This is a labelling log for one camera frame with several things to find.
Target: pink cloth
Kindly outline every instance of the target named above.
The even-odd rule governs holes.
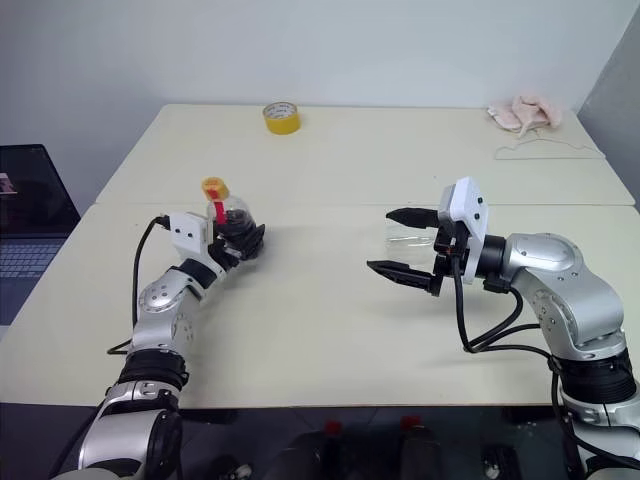
[[[550,125],[556,128],[562,122],[562,112],[545,98],[537,95],[518,95],[511,106],[489,106],[489,114],[506,130],[520,132],[522,137],[528,130]]]

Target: laptop screen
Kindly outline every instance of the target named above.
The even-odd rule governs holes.
[[[0,146],[0,235],[66,236],[79,220],[43,145]]]

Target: floor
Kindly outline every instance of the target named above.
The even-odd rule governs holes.
[[[62,446],[89,413],[84,407],[0,405],[0,479],[46,478]],[[518,453],[522,478],[566,479],[558,426],[550,409],[500,407],[275,408],[216,412],[216,424],[186,421],[182,461],[185,478],[206,478],[209,462],[221,454],[251,463],[261,479],[276,455],[294,438],[323,431],[339,422],[345,433],[358,432],[380,442],[401,423],[429,428],[444,452],[445,478],[486,479],[484,445],[510,445]],[[73,468],[77,449],[65,469]]]

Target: laptop keyboard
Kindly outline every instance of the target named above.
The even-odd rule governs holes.
[[[61,245],[0,245],[0,278],[39,278]]]

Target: laptop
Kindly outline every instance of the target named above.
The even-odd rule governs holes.
[[[43,145],[0,145],[0,338],[79,221]]]

